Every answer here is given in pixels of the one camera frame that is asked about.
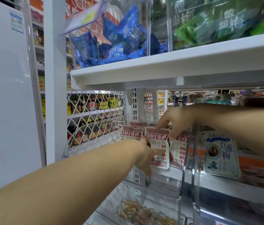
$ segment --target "price tag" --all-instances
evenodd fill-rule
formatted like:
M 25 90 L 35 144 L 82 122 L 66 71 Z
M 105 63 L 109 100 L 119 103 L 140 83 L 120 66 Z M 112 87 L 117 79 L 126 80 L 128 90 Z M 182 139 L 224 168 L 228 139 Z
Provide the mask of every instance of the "price tag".
M 81 25 L 88 24 L 95 18 L 96 11 L 89 12 L 84 15 L 83 19 L 81 20 Z

